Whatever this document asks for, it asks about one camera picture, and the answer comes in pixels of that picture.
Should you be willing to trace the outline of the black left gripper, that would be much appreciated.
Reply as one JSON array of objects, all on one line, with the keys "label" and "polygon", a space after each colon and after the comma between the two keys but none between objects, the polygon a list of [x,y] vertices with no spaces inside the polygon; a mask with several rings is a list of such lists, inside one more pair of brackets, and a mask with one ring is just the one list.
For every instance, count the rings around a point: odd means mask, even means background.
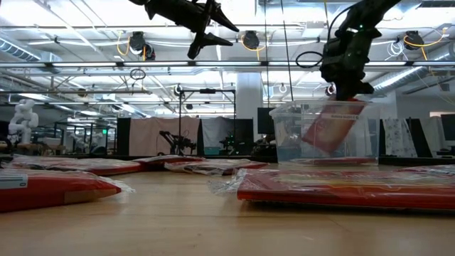
[{"label": "black left gripper", "polygon": [[220,7],[213,9],[213,0],[207,0],[204,4],[197,4],[197,0],[162,0],[161,3],[162,16],[172,20],[176,25],[184,26],[196,35],[188,50],[190,59],[194,59],[205,46],[233,45],[224,38],[205,32],[210,17],[231,31],[239,31],[239,28],[227,18]]}]

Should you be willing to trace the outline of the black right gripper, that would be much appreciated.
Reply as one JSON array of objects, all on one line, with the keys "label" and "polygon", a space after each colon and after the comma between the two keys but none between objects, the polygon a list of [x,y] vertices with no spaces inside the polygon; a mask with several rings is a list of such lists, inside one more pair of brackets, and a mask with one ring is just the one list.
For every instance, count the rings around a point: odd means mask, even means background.
[{"label": "black right gripper", "polygon": [[323,47],[321,77],[336,87],[337,101],[351,101],[355,95],[370,95],[373,86],[363,82],[364,67],[372,39],[365,35],[344,35],[330,39]]}]

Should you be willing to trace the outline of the clear plastic bin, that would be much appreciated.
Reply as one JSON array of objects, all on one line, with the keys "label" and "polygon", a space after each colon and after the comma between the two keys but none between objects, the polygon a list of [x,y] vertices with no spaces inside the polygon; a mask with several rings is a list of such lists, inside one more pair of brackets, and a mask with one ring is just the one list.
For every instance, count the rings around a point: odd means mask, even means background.
[{"label": "clear plastic bin", "polygon": [[376,165],[380,106],[357,99],[302,100],[273,109],[280,164]]}]

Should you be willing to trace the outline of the long ceiling light bar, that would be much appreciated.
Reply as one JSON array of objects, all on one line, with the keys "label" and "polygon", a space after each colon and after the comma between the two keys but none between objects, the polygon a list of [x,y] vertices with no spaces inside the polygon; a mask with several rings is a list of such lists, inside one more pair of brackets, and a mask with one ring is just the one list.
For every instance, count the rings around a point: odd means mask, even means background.
[{"label": "long ceiling light bar", "polygon": [[[154,62],[22,62],[0,63],[0,68],[123,68],[123,67],[294,67],[295,62],[288,61],[154,61]],[[455,66],[455,60],[427,61],[372,61],[365,67],[425,67]]]}]

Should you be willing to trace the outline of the white printed cloth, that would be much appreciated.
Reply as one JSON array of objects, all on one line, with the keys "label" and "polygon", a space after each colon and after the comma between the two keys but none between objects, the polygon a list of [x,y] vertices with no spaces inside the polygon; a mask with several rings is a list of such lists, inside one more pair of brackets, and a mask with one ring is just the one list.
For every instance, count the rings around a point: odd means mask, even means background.
[{"label": "white printed cloth", "polygon": [[404,156],[405,146],[403,144],[402,122],[399,119],[384,119],[385,129],[385,153],[388,156]]}]

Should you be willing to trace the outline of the white square column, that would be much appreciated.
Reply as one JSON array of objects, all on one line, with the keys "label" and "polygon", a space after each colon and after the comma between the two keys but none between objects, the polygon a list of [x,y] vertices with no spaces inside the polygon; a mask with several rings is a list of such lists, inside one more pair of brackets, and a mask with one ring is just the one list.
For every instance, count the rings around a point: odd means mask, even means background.
[{"label": "white square column", "polygon": [[263,103],[263,83],[260,73],[238,73],[236,82],[236,116],[255,119]]}]

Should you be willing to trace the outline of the black partition panel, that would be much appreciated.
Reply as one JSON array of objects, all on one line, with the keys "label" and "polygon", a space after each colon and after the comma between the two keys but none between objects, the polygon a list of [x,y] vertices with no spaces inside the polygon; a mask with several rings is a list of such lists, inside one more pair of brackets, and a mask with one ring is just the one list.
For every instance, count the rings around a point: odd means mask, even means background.
[{"label": "black partition panel", "polygon": [[406,122],[411,133],[412,142],[417,152],[417,156],[419,158],[432,158],[432,153],[424,135],[424,130],[420,120],[409,117],[406,119]]},{"label": "black partition panel", "polygon": [[254,144],[253,120],[235,120],[235,154],[250,155]]},{"label": "black partition panel", "polygon": [[117,119],[117,155],[129,156],[129,135],[131,119]]}]

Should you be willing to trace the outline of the black monitor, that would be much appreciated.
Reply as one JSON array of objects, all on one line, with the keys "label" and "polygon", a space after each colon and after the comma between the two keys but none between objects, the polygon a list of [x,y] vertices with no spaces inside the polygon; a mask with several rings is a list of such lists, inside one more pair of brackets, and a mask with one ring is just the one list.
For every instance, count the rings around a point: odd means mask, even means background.
[{"label": "black monitor", "polygon": [[441,123],[447,141],[455,141],[455,114],[442,114]]},{"label": "black monitor", "polygon": [[269,114],[273,108],[260,107],[257,109],[257,132],[259,134],[274,134],[274,121]]}]

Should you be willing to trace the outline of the grey fabric panel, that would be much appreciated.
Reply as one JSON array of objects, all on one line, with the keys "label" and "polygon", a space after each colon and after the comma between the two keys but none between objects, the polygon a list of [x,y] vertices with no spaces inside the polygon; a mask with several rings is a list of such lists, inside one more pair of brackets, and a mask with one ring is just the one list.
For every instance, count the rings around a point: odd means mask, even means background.
[{"label": "grey fabric panel", "polygon": [[233,134],[234,120],[225,117],[202,119],[202,135],[204,147],[222,147],[221,143]]}]

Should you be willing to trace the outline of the beige fabric curtain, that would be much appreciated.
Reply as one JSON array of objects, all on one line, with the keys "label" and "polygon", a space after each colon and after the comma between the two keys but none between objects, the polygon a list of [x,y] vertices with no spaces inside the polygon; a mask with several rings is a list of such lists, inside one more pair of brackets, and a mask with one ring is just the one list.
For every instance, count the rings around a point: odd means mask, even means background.
[{"label": "beige fabric curtain", "polygon": [[170,144],[159,134],[160,131],[181,135],[197,142],[200,120],[192,117],[132,119],[129,132],[130,156],[157,156],[170,154]]}]

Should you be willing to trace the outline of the white humanoid robot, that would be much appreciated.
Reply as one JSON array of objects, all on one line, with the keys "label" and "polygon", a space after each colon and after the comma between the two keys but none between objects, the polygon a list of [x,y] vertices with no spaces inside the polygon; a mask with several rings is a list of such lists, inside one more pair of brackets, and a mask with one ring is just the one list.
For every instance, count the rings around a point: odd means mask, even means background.
[{"label": "white humanoid robot", "polygon": [[9,122],[8,139],[12,144],[29,144],[31,130],[38,126],[39,117],[33,112],[34,100],[20,100]]}]

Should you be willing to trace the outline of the black stand frame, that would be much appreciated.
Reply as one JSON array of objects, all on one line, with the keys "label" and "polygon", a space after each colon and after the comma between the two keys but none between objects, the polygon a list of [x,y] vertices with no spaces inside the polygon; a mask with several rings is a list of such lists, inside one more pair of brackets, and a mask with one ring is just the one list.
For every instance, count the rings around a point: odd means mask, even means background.
[{"label": "black stand frame", "polygon": [[[189,98],[196,92],[196,93],[199,93],[199,94],[215,94],[215,93],[221,93],[222,95],[224,95],[226,98],[229,99],[229,101],[233,104],[233,107],[234,107],[234,112],[233,112],[233,128],[232,128],[232,135],[235,136],[235,120],[237,119],[237,100],[236,100],[236,90],[217,90],[217,89],[210,89],[210,88],[203,88],[203,89],[199,89],[199,90],[184,90],[182,89],[181,91],[181,95],[178,97],[178,135],[182,135],[181,134],[181,120],[182,120],[182,105],[184,103],[184,100],[183,99],[183,93],[190,93],[190,95],[188,95],[185,100],[189,100]],[[228,96],[226,96],[226,92],[231,92],[233,94],[233,100],[231,100]]]}]

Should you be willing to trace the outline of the silver ventilation duct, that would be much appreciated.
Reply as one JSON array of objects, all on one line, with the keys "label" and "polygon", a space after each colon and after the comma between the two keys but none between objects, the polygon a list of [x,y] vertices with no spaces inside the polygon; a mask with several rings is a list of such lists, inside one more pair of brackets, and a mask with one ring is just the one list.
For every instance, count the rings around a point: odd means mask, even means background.
[{"label": "silver ventilation duct", "polygon": [[415,82],[436,68],[455,66],[455,42],[451,42],[430,53],[429,60],[409,60],[405,62],[405,69],[387,73],[370,84],[374,88],[371,97],[385,96],[387,93]]},{"label": "silver ventilation duct", "polygon": [[61,72],[61,68],[54,65],[56,62],[62,61],[60,56],[25,46],[7,36],[0,36],[0,53],[5,53],[21,61],[20,63],[0,62],[0,68],[38,68],[54,74]]}]

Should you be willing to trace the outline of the black aluminium table frame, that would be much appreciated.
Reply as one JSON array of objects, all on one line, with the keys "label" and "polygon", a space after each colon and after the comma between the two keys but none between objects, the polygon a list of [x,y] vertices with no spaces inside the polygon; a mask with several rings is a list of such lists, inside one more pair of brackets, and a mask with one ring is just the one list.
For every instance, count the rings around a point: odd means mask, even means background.
[{"label": "black aluminium table frame", "polygon": [[[76,158],[76,159],[119,159],[124,161],[132,161],[141,159],[141,156],[122,156],[122,155],[62,155],[57,158]],[[265,162],[269,164],[277,164],[278,160],[275,156],[203,156],[205,159],[249,159],[251,161]],[[394,156],[380,156],[379,165],[386,166],[433,166],[433,165],[448,165],[455,164],[455,159],[444,158],[399,158]]]}]

